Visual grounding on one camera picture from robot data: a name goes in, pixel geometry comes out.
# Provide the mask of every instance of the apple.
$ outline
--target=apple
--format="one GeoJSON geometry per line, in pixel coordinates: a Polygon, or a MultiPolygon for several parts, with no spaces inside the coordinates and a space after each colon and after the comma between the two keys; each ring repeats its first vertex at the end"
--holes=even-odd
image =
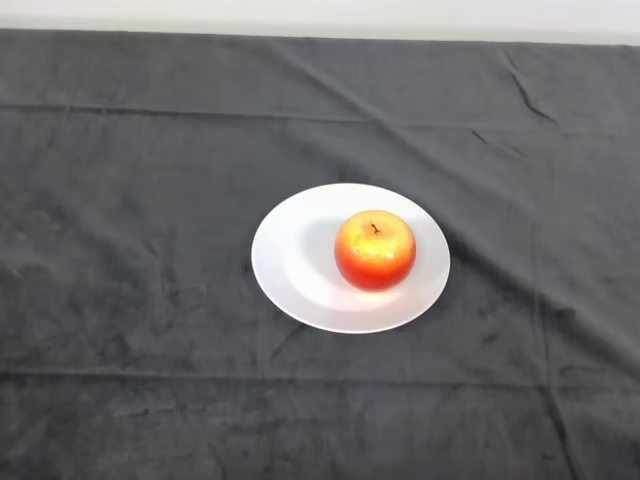
{"type": "Polygon", "coordinates": [[[334,255],[338,270],[351,285],[384,290],[409,275],[416,260],[416,239],[397,215],[367,210],[340,227],[334,255]]]}

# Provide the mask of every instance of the gray fabric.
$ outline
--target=gray fabric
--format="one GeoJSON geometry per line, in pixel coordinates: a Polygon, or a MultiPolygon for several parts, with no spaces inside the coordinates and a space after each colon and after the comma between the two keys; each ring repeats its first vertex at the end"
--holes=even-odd
{"type": "Polygon", "coordinates": [[[0,478],[640,476],[640,50],[0,33],[0,478]],[[254,231],[442,225],[398,330],[305,327],[254,231]]]}

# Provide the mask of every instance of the white plate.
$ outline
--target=white plate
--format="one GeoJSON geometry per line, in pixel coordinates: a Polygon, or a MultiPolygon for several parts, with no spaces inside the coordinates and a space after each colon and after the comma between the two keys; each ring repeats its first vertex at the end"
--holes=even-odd
{"type": "Polygon", "coordinates": [[[447,241],[431,216],[397,193],[338,183],[289,197],[264,218],[251,247],[264,293],[282,311],[312,327],[373,333],[410,322],[438,299],[449,276],[447,241]],[[342,223],[363,210],[387,210],[409,224],[416,262],[409,276],[383,292],[363,292],[342,278],[333,247],[342,223]]]}

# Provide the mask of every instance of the white wall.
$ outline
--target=white wall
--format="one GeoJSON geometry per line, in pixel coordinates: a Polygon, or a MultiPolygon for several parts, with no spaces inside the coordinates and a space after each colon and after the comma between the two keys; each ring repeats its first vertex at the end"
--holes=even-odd
{"type": "Polygon", "coordinates": [[[640,45],[640,0],[0,0],[0,27],[640,45]]]}

